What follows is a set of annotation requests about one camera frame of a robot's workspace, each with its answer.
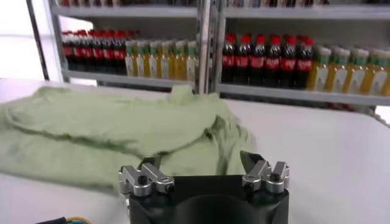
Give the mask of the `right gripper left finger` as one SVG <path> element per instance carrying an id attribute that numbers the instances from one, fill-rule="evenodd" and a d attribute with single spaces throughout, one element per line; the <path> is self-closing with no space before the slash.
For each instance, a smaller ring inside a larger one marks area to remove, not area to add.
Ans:
<path id="1" fill-rule="evenodd" d="M 123 195 L 150 196 L 153 191 L 161 194 L 174 192 L 175 181 L 160 171 L 161 155 L 147 157 L 135 166 L 122 166 L 118 172 L 119 191 Z"/>

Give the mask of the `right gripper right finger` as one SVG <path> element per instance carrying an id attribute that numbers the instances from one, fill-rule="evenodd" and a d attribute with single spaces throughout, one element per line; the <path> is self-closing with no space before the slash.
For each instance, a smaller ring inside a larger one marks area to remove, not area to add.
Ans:
<path id="1" fill-rule="evenodd" d="M 260 154 L 240 151 L 240 158 L 245 175 L 242 176 L 242 186 L 247 193 L 266 191 L 271 194 L 281 194 L 288 188 L 289 166 L 278 161 L 274 167 Z"/>

